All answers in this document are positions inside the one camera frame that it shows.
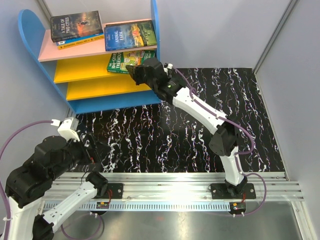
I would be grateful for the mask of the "dark Tale Of Two Cities book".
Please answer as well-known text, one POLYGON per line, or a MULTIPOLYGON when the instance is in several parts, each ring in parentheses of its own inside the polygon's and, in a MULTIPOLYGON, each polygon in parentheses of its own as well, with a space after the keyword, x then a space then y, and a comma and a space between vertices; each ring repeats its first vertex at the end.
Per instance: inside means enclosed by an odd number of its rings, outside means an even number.
POLYGON ((101 17, 97 10, 50 18, 50 37, 54 43, 102 33, 101 17))

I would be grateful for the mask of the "aluminium mounting rail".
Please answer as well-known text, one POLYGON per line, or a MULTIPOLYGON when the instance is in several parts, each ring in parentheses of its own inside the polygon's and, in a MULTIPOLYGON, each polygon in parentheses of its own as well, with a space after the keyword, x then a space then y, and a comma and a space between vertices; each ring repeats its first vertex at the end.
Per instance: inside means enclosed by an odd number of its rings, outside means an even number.
MULTIPOLYGON (((304 201, 300 185, 289 181, 283 172, 262 172, 263 180, 248 177, 259 202, 304 201)), ((209 186, 223 183, 223 172, 203 173, 104 173, 109 183, 122 183, 122 200, 125 202, 205 202, 211 201, 209 186)))

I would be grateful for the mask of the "green 104-Storey Treehouse book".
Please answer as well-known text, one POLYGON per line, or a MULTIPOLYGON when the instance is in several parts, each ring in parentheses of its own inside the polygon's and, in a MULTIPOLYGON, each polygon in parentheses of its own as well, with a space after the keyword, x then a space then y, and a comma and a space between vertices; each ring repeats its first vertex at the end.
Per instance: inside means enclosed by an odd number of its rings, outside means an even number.
POLYGON ((112 53, 106 70, 109 73, 128 74, 126 66, 138 66, 145 60, 156 57, 155 50, 135 50, 112 53))

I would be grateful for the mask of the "blue Animal Farm book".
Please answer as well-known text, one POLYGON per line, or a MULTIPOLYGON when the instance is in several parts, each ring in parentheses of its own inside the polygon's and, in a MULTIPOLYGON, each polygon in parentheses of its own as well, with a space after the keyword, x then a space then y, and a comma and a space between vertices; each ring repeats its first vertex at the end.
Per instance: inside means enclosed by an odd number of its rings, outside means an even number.
POLYGON ((106 24, 104 28, 105 50, 107 52, 157 45, 157 38, 151 20, 106 24))

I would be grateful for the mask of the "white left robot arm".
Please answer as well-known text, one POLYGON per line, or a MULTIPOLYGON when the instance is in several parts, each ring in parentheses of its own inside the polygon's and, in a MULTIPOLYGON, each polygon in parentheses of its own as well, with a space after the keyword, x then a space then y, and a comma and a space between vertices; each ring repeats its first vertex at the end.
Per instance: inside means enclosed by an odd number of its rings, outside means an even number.
POLYGON ((81 205, 107 195, 108 180, 98 172, 91 172, 72 194, 51 210, 38 214, 37 209, 46 191, 58 177, 75 165, 101 161, 93 137, 89 144, 81 140, 66 140, 49 136, 38 144, 33 155, 13 170, 5 185, 10 214, 5 224, 5 240, 51 240, 63 222, 81 205))

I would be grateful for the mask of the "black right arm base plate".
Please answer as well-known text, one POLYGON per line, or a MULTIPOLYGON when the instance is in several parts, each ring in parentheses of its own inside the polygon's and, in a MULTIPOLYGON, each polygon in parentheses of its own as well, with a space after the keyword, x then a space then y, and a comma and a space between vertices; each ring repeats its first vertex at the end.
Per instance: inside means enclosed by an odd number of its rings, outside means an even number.
POLYGON ((208 189, 211 192, 212 199, 226 200, 236 199, 242 200, 243 197, 247 200, 254 200, 257 198, 255 187, 252 183, 246 183, 243 186, 232 186, 226 183, 212 183, 208 189))

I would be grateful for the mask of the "black marble pattern mat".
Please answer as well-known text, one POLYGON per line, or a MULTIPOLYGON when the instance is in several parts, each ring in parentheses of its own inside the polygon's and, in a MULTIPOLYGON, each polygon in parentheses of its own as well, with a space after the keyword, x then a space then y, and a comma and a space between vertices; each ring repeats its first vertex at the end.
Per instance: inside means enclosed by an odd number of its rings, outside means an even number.
MULTIPOLYGON (((254 73, 249 68, 182 68, 197 95, 236 116, 249 132, 239 140, 246 172, 283 172, 279 148, 254 73)), ((104 173, 205 173, 224 170, 209 148, 210 132, 183 110, 162 102, 79 114, 97 140, 104 173)))

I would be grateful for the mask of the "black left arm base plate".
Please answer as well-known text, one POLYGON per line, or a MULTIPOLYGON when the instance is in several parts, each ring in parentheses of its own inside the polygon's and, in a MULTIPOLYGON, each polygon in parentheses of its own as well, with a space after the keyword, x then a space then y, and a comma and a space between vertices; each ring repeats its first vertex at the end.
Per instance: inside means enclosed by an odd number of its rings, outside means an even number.
POLYGON ((123 198, 123 192, 124 192, 124 184, 123 183, 112 183, 109 182, 107 184, 107 191, 106 193, 101 197, 101 199, 108 199, 111 197, 111 199, 120 200, 123 198))

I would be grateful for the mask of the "colourful wooden bookshelf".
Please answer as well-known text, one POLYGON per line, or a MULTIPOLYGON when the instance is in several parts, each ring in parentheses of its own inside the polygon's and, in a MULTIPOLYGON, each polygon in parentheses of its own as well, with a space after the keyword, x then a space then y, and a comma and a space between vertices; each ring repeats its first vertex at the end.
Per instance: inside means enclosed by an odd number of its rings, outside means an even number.
POLYGON ((76 114, 161 103, 146 85, 129 74, 107 71, 111 52, 99 39, 59 50, 39 17, 30 9, 18 15, 18 29, 37 68, 76 114))

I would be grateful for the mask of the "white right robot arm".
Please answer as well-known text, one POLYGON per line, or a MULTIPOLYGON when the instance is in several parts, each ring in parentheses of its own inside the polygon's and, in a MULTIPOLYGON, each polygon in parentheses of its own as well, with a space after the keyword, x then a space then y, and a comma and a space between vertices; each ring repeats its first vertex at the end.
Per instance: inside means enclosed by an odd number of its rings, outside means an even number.
POLYGON ((211 134, 209 148, 220 157, 225 172, 225 190, 229 197, 239 198, 248 182, 236 154, 239 151, 239 128, 227 117, 196 96, 194 89, 182 76, 173 77, 174 67, 148 58, 141 65, 125 67, 136 85, 146 84, 158 98, 179 108, 199 121, 211 134))

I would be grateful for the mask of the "blue treehouse paperback book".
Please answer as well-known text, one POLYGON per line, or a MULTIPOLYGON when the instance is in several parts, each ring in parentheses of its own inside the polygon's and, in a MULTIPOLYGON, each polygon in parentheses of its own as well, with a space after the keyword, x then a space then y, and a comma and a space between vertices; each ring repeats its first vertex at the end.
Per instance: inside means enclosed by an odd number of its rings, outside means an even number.
POLYGON ((104 34, 99 33, 99 34, 93 34, 91 36, 85 36, 85 37, 79 37, 79 38, 74 38, 74 39, 68 39, 68 40, 63 40, 59 41, 56 43, 56 46, 59 50, 71 48, 71 47, 76 47, 79 45, 91 43, 94 41, 98 41, 104 39, 104 34))

